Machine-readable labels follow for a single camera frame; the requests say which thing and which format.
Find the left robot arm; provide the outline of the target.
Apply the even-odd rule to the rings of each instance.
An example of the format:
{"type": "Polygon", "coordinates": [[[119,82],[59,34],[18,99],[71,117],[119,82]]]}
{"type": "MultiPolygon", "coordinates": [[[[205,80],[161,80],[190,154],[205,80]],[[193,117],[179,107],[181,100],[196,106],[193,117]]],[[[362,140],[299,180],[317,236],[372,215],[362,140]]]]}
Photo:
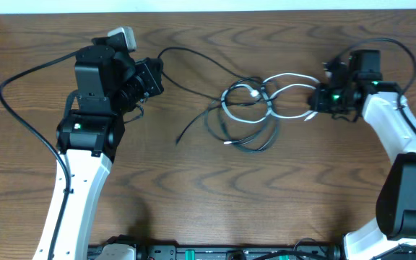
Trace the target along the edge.
{"type": "Polygon", "coordinates": [[[77,109],[66,108],[56,136],[59,168],[35,259],[86,259],[105,180],[125,132],[124,114],[163,93],[163,62],[135,61],[137,45],[124,32],[92,39],[76,55],[77,109]]]}

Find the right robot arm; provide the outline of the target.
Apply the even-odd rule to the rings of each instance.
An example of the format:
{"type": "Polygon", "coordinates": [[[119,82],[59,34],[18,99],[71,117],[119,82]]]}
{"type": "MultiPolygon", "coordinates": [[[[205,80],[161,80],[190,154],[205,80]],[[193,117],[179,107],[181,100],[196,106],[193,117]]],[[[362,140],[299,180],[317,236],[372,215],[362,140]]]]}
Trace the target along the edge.
{"type": "Polygon", "coordinates": [[[401,87],[385,81],[381,54],[356,50],[348,63],[340,57],[325,63],[326,84],[308,103],[312,111],[333,119],[354,113],[378,136],[391,170],[376,202],[376,216],[343,238],[346,259],[384,259],[416,252],[416,118],[401,87]]]}

